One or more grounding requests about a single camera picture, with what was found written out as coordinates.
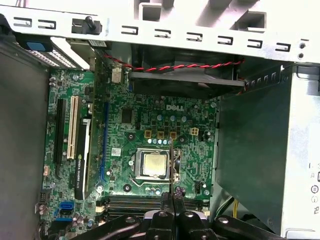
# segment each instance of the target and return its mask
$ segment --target blue sata port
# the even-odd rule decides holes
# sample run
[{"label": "blue sata port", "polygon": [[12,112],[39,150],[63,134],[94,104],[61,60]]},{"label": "blue sata port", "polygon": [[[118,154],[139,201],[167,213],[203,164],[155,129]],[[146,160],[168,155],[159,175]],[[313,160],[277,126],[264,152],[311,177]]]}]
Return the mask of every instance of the blue sata port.
[{"label": "blue sata port", "polygon": [[59,208],[64,210],[72,210],[74,207],[75,203],[73,201],[62,201],[59,204]]}]

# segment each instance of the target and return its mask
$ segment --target label sticker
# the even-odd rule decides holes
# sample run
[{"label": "label sticker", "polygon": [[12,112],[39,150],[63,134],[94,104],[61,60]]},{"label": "label sticker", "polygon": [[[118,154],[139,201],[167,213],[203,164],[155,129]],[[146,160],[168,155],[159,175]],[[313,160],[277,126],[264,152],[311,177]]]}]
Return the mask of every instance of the label sticker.
[{"label": "label sticker", "polygon": [[95,47],[107,47],[107,45],[104,41],[89,40],[89,43]]},{"label": "label sticker", "polygon": [[121,148],[112,148],[111,156],[120,157],[121,156]]}]

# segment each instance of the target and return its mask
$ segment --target green circuit board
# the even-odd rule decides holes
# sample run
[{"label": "green circuit board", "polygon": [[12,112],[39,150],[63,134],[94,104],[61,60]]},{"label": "green circuit board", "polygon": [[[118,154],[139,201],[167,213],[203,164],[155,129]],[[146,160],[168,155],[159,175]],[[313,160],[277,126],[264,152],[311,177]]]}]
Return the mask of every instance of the green circuit board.
[{"label": "green circuit board", "polygon": [[[136,179],[130,162],[139,149],[169,153],[170,141],[174,151],[180,153],[174,188],[183,189],[187,198],[206,202],[210,199],[217,100],[135,94],[125,69],[119,83],[112,81],[114,67],[104,67],[97,59],[95,73],[73,70],[51,73],[42,183],[43,190],[50,192],[50,199],[41,215],[47,232],[53,221],[72,218],[60,215],[61,202],[73,202],[73,213],[84,217],[84,224],[69,230],[71,238],[89,229],[88,220],[100,214],[96,212],[96,201],[105,196],[160,198],[161,193],[169,191],[169,180]],[[66,156],[72,96],[81,97],[81,119],[91,118],[86,183],[89,194],[85,200],[75,199],[76,161]],[[61,99],[65,100],[64,140],[61,164],[56,171],[56,117]],[[197,129],[197,134],[190,134],[192,129]]]},{"label": "green circuit board", "polygon": [[[44,155],[44,173],[42,188],[50,191],[50,199],[46,205],[47,210],[41,216],[46,222],[46,231],[51,222],[61,217],[59,216],[59,204],[63,201],[74,202],[75,211],[85,216],[87,219],[94,219],[96,216],[96,200],[101,197],[97,192],[93,192],[86,200],[76,200],[74,198],[75,169],[76,162],[67,159],[68,144],[62,146],[62,162],[58,171],[58,177],[55,174],[56,165],[54,163],[54,146],[56,130],[56,114],[58,99],[66,100],[64,138],[68,138],[69,118],[70,118],[70,100],[71,96],[82,97],[81,117],[88,115],[88,102],[92,96],[85,95],[86,87],[94,86],[94,74],[92,72],[80,72],[72,70],[54,70],[51,73],[51,85],[48,98],[47,129],[45,136],[45,155]],[[71,232],[81,234],[85,232],[85,227],[72,228]]]},{"label": "green circuit board", "polygon": [[[96,66],[96,71],[101,74],[95,80],[94,118],[108,125],[103,154],[106,195],[160,196],[169,191],[168,182],[135,179],[130,161],[138,149],[168,151],[173,137],[173,149],[181,150],[179,181],[174,188],[183,188],[187,198],[209,200],[216,99],[135,94],[126,74],[120,83],[114,83],[112,67],[102,70]],[[198,129],[198,135],[190,134],[192,128]]]}]

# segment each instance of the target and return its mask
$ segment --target blue pcie slot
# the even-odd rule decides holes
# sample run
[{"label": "blue pcie slot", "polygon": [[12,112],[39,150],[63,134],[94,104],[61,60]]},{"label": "blue pcie slot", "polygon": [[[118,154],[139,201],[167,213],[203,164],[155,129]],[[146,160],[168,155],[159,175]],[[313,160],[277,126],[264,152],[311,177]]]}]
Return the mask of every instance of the blue pcie slot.
[{"label": "blue pcie slot", "polygon": [[106,148],[108,142],[108,122],[109,122],[109,103],[104,103],[104,130],[103,130],[103,143],[102,143],[102,161],[100,167],[100,180],[107,182],[105,179],[105,164],[106,164]]},{"label": "blue pcie slot", "polygon": [[72,217],[57,217],[55,221],[59,222],[72,222]]},{"label": "blue pcie slot", "polygon": [[62,201],[59,204],[59,208],[64,210],[72,210],[74,207],[75,203],[73,201]]}]

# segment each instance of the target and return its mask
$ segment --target red and black wire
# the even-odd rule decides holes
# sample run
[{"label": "red and black wire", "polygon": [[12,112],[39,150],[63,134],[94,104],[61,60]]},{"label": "red and black wire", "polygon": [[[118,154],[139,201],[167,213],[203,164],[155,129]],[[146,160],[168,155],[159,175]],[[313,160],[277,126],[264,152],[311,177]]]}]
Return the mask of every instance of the red and black wire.
[{"label": "red and black wire", "polygon": [[224,66],[229,66],[229,65],[240,65],[242,64],[245,59],[239,60],[239,61],[228,61],[225,63],[218,63],[215,65],[201,65],[201,64],[180,64],[177,66],[160,66],[160,67],[150,67],[150,68],[144,68],[144,67],[135,67],[132,66],[124,61],[121,61],[117,58],[114,58],[113,56],[110,56],[108,54],[104,55],[106,58],[115,61],[117,63],[122,64],[124,67],[126,68],[132,68],[132,70],[134,71],[145,71],[145,72],[153,72],[153,71],[163,71],[163,70],[174,70],[174,69],[184,69],[184,68],[200,68],[200,69],[216,69],[216,68],[220,68],[220,67],[224,67]]}]

